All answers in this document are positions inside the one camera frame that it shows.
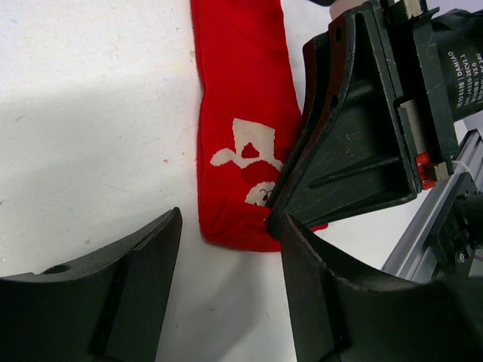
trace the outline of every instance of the red fabric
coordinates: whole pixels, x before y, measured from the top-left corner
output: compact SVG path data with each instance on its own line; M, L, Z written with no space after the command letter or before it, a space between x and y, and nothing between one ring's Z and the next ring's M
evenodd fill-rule
M266 231L270 210L254 203L267 199L300 124L280 0L191 2L205 91L197 160L202 234L226 247L277 251Z

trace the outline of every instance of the white table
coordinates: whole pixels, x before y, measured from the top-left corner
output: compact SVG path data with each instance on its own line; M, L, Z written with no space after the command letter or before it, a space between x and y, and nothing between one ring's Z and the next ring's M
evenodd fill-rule
M329 16L306 0L283 7L301 102L301 48ZM188 1L3 0L0 276L42 272L179 206L158 360L294 361L280 255L198 231L194 50ZM423 198L321 235L380 267Z

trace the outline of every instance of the cartoon character print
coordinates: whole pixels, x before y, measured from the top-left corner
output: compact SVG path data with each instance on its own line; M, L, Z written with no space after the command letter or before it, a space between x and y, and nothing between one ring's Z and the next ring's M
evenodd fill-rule
M233 137L235 151L221 149L211 158L213 166L222 166L234 162L241 169L241 176L249 184L254 185L247 193L245 202L263 206L283 168L283 163L275 158L275 130L264 124L233 120Z

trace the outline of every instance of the white cable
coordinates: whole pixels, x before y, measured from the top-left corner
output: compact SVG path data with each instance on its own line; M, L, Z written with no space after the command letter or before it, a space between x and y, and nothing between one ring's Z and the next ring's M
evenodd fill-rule
M468 167L468 165L465 164L463 161L453 161L453 165L462 167L463 168L463 172L466 171L467 173L469 173L471 175L471 178L473 179L473 181L475 181L475 176L473 175L473 172Z

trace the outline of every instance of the label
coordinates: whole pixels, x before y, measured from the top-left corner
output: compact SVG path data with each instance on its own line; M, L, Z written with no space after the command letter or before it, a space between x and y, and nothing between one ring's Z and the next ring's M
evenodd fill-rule
M483 109L483 52L466 39L458 40L440 53L448 99L455 119Z
M457 80L456 109L473 103L483 103L483 56L481 53L456 54L448 51L448 57L453 63L453 70Z

